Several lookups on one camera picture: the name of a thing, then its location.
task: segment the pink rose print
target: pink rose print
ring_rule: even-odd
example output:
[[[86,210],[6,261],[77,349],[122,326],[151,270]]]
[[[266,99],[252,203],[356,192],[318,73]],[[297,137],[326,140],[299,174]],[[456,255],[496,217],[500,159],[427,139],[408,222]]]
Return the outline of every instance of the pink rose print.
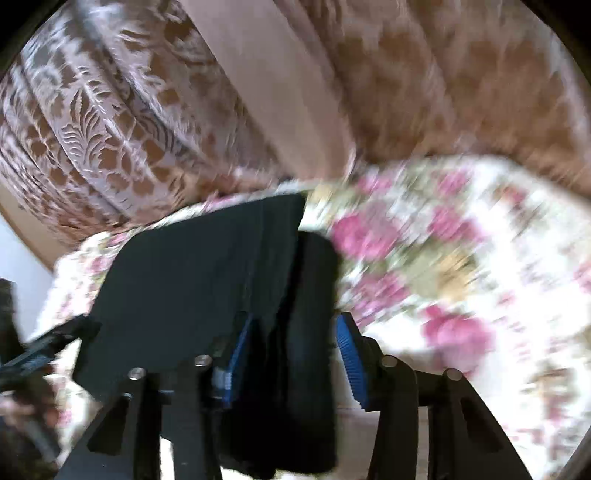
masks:
[[[384,175],[364,175],[357,182],[357,188],[367,195],[387,192],[391,186],[392,180]]]
[[[473,220],[462,219],[452,207],[438,205],[427,230],[440,240],[480,243],[483,236]]]
[[[395,273],[383,277],[366,273],[353,287],[355,306],[353,318],[359,328],[369,325],[375,315],[387,308],[394,307],[410,295]]]
[[[110,269],[114,259],[115,255],[102,254],[96,257],[90,264],[91,275],[102,275],[103,273],[106,273],[106,271]]]
[[[524,190],[521,190],[513,185],[509,185],[505,187],[503,197],[514,205],[521,205],[527,197],[527,194]]]
[[[591,262],[583,263],[574,273],[574,278],[586,293],[591,293]]]
[[[432,305],[424,310],[429,321],[423,324],[423,336],[437,351],[440,368],[457,368],[472,373],[493,347],[493,334],[479,319],[446,313]]]
[[[468,175],[465,171],[459,170],[444,175],[437,184],[437,190],[444,197],[454,197],[468,183]]]
[[[377,225],[360,213],[347,215],[332,227],[332,241],[337,250],[358,260],[383,259],[399,237],[400,229],[395,221],[384,219]]]

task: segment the beige fabric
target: beige fabric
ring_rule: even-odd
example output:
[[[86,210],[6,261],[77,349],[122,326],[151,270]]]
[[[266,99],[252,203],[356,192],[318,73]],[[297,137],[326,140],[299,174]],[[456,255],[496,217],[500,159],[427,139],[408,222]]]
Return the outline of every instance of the beige fabric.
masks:
[[[262,2],[270,9],[268,1],[236,8]],[[255,95],[238,93],[244,78],[229,80],[176,1],[70,0],[0,82],[0,180],[73,246],[213,192],[334,174],[338,168],[326,167],[338,165],[332,161],[340,154],[297,152],[302,136],[309,151],[338,150],[338,135],[319,133],[331,126],[329,112],[311,114],[333,98],[370,162],[500,153],[591,196],[591,87],[556,35],[519,0],[275,4],[281,28],[256,29],[257,48],[241,57],[241,68],[255,72],[261,86],[277,87],[264,92],[269,101],[253,102],[260,86],[251,78]],[[244,39],[256,18],[239,12],[206,27]],[[230,27],[235,37],[228,37]],[[302,79],[296,69],[287,85],[316,78],[327,98],[317,103],[318,94],[295,88],[275,101],[284,87],[277,79],[291,65],[260,65],[264,52],[282,51],[279,38],[316,72]],[[310,122],[302,121],[308,114]],[[296,145],[293,157],[280,149],[285,141]]]
[[[590,87],[519,0],[301,0],[369,161],[501,153],[591,195]]]
[[[67,245],[286,174],[175,2],[72,0],[0,83],[0,177]]]
[[[180,0],[253,118],[294,177],[348,174],[354,147],[322,68],[273,0]],[[309,21],[285,3],[313,42]]]

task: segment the dark object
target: dark object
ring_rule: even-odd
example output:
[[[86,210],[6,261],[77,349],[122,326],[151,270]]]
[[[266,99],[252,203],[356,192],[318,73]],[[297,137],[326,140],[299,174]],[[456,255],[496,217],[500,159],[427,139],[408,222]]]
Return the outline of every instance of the dark object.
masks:
[[[459,370],[414,371],[383,355],[349,313],[337,319],[337,342],[353,395],[380,411],[369,480],[413,479],[417,469],[418,407],[429,407],[430,480],[530,480],[511,442]]]
[[[36,413],[24,419],[23,429],[27,437],[35,444],[44,460],[53,462],[61,453],[55,431],[49,428],[43,419],[43,395],[50,391],[38,371],[35,363],[30,362],[29,354],[25,353],[18,339],[17,330],[12,321],[13,306],[11,284],[0,279],[0,362],[5,375],[0,377],[0,392],[14,390],[14,395],[35,406]],[[65,345],[58,345],[59,352]],[[40,364],[48,360],[40,358]]]
[[[74,380],[104,403],[134,367],[157,374],[210,355],[248,385],[213,415],[222,466],[256,478],[334,467],[337,255],[328,240],[298,232],[304,205],[300,195],[272,197],[133,237],[90,312],[100,331],[83,341]],[[237,312],[251,316],[240,350],[256,366],[248,372],[217,354],[220,339],[239,339]],[[166,425],[162,435],[172,435]]]
[[[177,480],[221,480],[206,406],[211,357],[183,361],[171,371],[129,372],[85,431],[56,480],[156,480],[160,427],[174,425]]]

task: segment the black bracket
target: black bracket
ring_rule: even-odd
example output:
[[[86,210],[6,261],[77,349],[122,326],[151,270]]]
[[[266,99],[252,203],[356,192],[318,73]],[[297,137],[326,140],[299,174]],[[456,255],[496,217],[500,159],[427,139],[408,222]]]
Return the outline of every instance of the black bracket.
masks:
[[[381,358],[378,434],[368,480],[413,479],[418,407],[429,409],[429,480],[531,480],[502,427],[466,377],[413,370]]]
[[[221,480],[206,411],[211,366],[200,355],[157,375],[132,369],[56,480],[157,480],[163,428],[171,433],[175,479]]]

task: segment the metal bolt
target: metal bolt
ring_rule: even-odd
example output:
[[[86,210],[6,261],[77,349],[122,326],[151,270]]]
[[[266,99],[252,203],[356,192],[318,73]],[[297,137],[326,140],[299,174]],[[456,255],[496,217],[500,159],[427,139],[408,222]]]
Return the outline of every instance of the metal bolt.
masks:
[[[382,366],[386,368],[393,368],[398,365],[398,359],[392,355],[384,355],[382,357]]]
[[[461,380],[464,377],[464,375],[462,374],[462,372],[460,372],[456,368],[448,368],[446,370],[445,374],[447,375],[447,377],[450,380],[453,380],[453,381],[456,381],[456,382],[458,380]]]
[[[140,367],[132,368],[128,376],[130,380],[141,380],[146,376],[146,370]]]
[[[199,355],[195,357],[196,367],[209,367],[213,362],[213,359],[209,355]]]

